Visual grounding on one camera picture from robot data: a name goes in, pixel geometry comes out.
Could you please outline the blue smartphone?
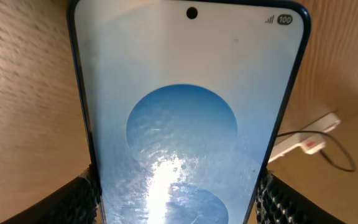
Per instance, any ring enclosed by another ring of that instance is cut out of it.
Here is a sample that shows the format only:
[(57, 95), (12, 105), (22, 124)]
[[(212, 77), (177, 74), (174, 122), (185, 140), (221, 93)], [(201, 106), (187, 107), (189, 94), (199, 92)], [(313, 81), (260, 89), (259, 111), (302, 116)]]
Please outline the blue smartphone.
[(310, 36), (292, 1), (78, 0), (104, 223), (243, 223)]

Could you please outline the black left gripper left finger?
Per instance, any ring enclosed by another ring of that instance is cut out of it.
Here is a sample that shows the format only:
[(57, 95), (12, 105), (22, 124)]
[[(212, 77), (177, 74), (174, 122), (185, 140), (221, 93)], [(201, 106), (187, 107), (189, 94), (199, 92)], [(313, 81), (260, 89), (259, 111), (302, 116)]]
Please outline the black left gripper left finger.
[(96, 223), (101, 198), (94, 174), (89, 166), (72, 181), (3, 224)]

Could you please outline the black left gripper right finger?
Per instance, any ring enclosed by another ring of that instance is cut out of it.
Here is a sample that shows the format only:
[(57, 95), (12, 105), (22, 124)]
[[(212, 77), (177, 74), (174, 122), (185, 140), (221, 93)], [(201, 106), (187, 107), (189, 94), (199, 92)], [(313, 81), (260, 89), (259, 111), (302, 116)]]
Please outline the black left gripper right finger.
[(258, 224), (344, 224), (270, 172), (264, 172), (255, 198)]

